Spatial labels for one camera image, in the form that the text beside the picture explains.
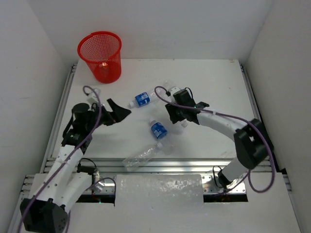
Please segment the blue label bottle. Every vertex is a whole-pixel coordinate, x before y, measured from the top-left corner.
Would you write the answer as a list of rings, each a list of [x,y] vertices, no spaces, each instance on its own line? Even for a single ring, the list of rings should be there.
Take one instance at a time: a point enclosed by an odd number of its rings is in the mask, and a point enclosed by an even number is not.
[[[169,88],[171,88],[172,86],[177,86],[174,82],[170,81],[170,80],[166,80],[163,83],[163,87],[168,91]]]
[[[173,144],[169,133],[162,123],[151,118],[149,120],[150,131],[156,139],[156,148],[165,155],[170,155],[173,151]]]
[[[157,89],[156,91],[153,89],[147,92],[142,92],[136,95],[134,99],[129,102],[129,107],[140,108],[152,102],[156,102],[159,100],[157,94],[162,97],[164,94],[163,89]]]

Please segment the clear bottle front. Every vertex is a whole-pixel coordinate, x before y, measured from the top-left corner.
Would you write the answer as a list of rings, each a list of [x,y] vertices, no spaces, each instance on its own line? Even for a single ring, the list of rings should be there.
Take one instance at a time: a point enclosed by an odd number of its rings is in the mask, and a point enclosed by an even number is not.
[[[131,155],[123,160],[122,164],[128,172],[137,170],[140,166],[143,166],[154,158],[163,149],[162,143],[157,143],[153,146],[148,146],[142,152]]]

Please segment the clear unlabelled bottle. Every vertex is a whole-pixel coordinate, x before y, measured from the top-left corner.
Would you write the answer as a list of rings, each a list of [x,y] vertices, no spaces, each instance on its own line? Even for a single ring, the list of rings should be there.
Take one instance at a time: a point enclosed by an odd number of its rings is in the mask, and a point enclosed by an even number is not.
[[[180,126],[182,126],[183,128],[187,127],[188,126],[188,122],[186,119],[182,120],[179,122]]]

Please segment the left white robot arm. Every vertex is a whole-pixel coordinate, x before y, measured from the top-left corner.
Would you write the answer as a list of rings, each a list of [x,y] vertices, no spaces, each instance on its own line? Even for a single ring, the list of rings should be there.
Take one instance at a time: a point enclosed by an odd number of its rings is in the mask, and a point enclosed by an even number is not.
[[[84,156],[93,132],[99,126],[120,123],[131,114],[129,109],[118,106],[112,99],[107,102],[111,111],[100,101],[73,106],[54,164],[32,198],[26,198],[20,204],[20,229],[34,233],[63,232],[73,205],[96,183],[94,172],[89,168],[73,172]]]

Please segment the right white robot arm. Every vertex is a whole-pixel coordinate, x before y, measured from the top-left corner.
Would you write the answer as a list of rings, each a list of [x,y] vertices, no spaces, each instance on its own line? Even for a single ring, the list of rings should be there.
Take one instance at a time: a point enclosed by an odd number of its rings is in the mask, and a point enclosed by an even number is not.
[[[236,158],[218,172],[215,181],[218,187],[227,188],[242,174],[272,156],[274,146],[260,120],[254,118],[248,121],[213,111],[208,103],[195,102],[191,92],[186,89],[167,90],[165,94],[171,98],[165,107],[173,124],[187,120],[211,128],[234,142]]]

